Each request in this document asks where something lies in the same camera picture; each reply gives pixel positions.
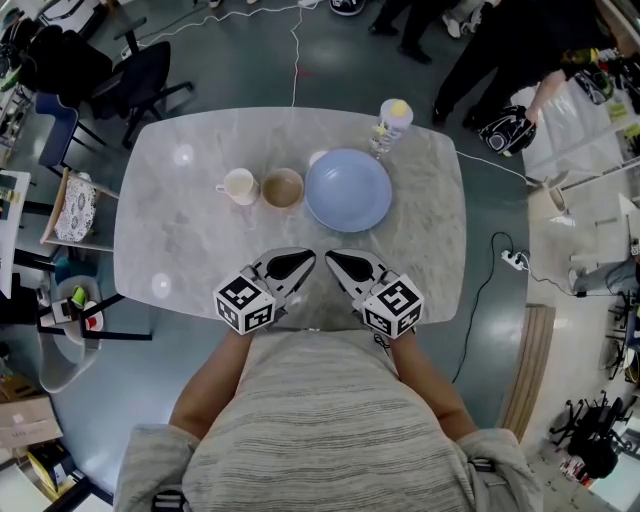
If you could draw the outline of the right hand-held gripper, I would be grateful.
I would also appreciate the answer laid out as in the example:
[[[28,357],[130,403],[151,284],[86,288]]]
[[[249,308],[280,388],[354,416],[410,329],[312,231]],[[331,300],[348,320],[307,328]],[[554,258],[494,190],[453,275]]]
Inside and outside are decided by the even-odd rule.
[[[387,338],[398,338],[422,318],[424,296],[417,286],[376,254],[333,249],[326,252],[325,261],[368,328]]]

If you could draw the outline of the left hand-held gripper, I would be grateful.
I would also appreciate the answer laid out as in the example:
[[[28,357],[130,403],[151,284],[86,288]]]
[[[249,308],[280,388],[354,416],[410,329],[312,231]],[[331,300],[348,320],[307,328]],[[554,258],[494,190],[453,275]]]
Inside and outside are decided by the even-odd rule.
[[[288,297],[299,290],[315,263],[316,254],[302,247],[263,253],[214,290],[218,316],[238,334],[267,328],[286,314]]]

